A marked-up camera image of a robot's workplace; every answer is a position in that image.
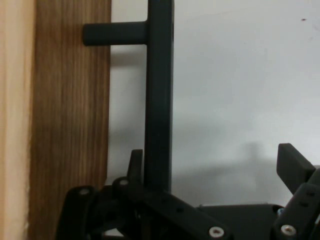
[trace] dark wood plank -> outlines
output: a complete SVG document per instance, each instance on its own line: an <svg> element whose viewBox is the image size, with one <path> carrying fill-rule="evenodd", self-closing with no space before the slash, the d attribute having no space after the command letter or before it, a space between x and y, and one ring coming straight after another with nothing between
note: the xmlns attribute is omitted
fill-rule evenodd
<svg viewBox="0 0 320 240"><path fill-rule="evenodd" d="M53 240L68 189L107 175L109 47L82 45L84 23L111 20L111 0L36 6L30 163L30 240Z"/></svg>

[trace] black vertical pole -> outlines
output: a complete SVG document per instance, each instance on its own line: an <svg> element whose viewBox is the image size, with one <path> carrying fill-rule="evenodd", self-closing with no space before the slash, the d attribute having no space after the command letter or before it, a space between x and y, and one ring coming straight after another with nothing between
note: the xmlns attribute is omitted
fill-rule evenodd
<svg viewBox="0 0 320 240"><path fill-rule="evenodd" d="M174 1L149 0L144 185L171 190Z"/></svg>
<svg viewBox="0 0 320 240"><path fill-rule="evenodd" d="M148 0L145 22L85 24L83 43L147 45L144 185L170 192L174 0Z"/></svg>

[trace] screw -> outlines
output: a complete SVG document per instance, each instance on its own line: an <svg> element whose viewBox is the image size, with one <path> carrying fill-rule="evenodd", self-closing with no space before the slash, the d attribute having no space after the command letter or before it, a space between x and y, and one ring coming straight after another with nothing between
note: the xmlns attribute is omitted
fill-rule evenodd
<svg viewBox="0 0 320 240"><path fill-rule="evenodd" d="M87 195L88 193L90 193L90 191L87 188L83 188L79 191L80 195Z"/></svg>
<svg viewBox="0 0 320 240"><path fill-rule="evenodd" d="M209 235L214 239L218 239L225 235L225 231L221 227L213 226L209 229Z"/></svg>
<svg viewBox="0 0 320 240"><path fill-rule="evenodd" d="M128 183L129 183L129 181L127 179L122 179L120 181L120 185L122 185L122 186L128 185Z"/></svg>
<svg viewBox="0 0 320 240"><path fill-rule="evenodd" d="M284 208L279 208L278 211L276 211L276 214L278 215L278 217L284 212Z"/></svg>
<svg viewBox="0 0 320 240"><path fill-rule="evenodd" d="M283 225L281 227L281 232L286 236L294 236L297 233L297 230L291 225Z"/></svg>

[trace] black mechanical part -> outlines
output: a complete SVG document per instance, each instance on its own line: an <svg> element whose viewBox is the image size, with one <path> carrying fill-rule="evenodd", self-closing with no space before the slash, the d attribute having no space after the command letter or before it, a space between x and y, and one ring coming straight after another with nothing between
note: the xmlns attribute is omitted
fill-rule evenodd
<svg viewBox="0 0 320 240"><path fill-rule="evenodd" d="M66 194L60 215L57 240L88 240L90 208L97 199L92 186L75 187Z"/></svg>
<svg viewBox="0 0 320 240"><path fill-rule="evenodd" d="M174 1L149 0L145 22L85 24L87 46L147 45L144 185L171 190Z"/></svg>
<svg viewBox="0 0 320 240"><path fill-rule="evenodd" d="M147 44L147 22L91 23L83 26L86 46Z"/></svg>
<svg viewBox="0 0 320 240"><path fill-rule="evenodd" d="M127 176L112 186L100 192L90 186L71 189L57 240L102 240L111 229L124 237L106 239L319 239L320 170L289 143L279 145L277 159L277 173L294 193L285 208L272 204L194 208L170 194L173 0L148 0L144 22L86 24L83 42L87 46L147 45L144 166L143 151L133 150Z"/></svg>
<svg viewBox="0 0 320 240"><path fill-rule="evenodd" d="M130 181L141 183L143 155L144 151L142 149L132 150L129 168L126 174Z"/></svg>
<svg viewBox="0 0 320 240"><path fill-rule="evenodd" d="M320 214L320 187L303 183L293 195L283 213L274 222L273 230L277 240L307 240L316 227ZM284 234L282 227L291 226L295 234Z"/></svg>
<svg viewBox="0 0 320 240"><path fill-rule="evenodd" d="M295 193L306 183L316 168L290 143L279 144L276 172L281 180Z"/></svg>
<svg viewBox="0 0 320 240"><path fill-rule="evenodd" d="M198 209L230 228L235 240L270 240L282 207L273 204L200 206Z"/></svg>

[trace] wood grain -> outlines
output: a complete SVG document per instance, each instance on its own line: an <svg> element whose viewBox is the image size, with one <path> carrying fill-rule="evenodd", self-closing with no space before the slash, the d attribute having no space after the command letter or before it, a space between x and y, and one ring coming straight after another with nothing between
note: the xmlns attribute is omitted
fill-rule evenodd
<svg viewBox="0 0 320 240"><path fill-rule="evenodd" d="M0 1L0 240L26 238L34 0Z"/></svg>
<svg viewBox="0 0 320 240"><path fill-rule="evenodd" d="M54 239L70 188L105 182L110 48L83 46L82 25L110 20L110 0L37 1L30 240Z"/></svg>

